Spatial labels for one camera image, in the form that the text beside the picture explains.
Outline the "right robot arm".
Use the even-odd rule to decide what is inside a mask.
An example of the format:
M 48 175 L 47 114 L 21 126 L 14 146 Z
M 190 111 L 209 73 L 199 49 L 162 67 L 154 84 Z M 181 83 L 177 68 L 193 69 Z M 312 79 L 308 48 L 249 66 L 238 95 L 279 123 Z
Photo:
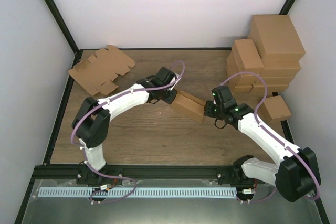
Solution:
M 237 104 L 228 86 L 212 89 L 213 99 L 206 102 L 204 114 L 224 121 L 245 134 L 261 147 L 272 163 L 246 155 L 235 163 L 233 177 L 244 184 L 251 178 L 273 185 L 289 202 L 306 197 L 315 191 L 312 200 L 321 193 L 321 177 L 315 152 L 300 148 L 270 128 L 256 111 L 245 103 Z

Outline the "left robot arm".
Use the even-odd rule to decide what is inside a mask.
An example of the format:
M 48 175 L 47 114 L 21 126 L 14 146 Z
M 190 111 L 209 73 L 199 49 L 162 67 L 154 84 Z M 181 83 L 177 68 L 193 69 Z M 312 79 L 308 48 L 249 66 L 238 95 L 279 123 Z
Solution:
M 110 122 L 139 105 L 155 104 L 160 100 L 171 104 L 177 95 L 174 87 L 183 74 L 184 70 L 177 74 L 162 67 L 157 74 L 138 80 L 122 92 L 97 100 L 88 97 L 83 101 L 71 125 L 70 141 L 83 151 L 88 176 L 95 184 L 102 184 L 107 178 L 118 178 L 107 175 L 107 163 L 103 156 L 103 142 L 107 138 Z

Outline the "stack of cardboard blanks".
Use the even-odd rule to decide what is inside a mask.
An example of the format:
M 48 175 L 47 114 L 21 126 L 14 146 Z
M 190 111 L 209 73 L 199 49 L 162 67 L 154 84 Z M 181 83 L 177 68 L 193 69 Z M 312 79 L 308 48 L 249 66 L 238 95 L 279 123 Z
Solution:
M 91 96 L 108 95 L 118 85 L 113 81 L 130 72 L 135 62 L 119 48 L 107 45 L 80 61 L 68 71 L 69 75 Z

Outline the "cardboard box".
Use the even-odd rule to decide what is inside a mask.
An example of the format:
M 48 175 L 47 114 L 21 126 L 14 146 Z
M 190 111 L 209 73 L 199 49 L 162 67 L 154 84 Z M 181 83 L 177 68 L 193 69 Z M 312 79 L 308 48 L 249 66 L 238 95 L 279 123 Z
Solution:
M 204 121 L 204 107 L 206 102 L 185 92 L 178 90 L 170 107 L 176 112 L 198 123 Z

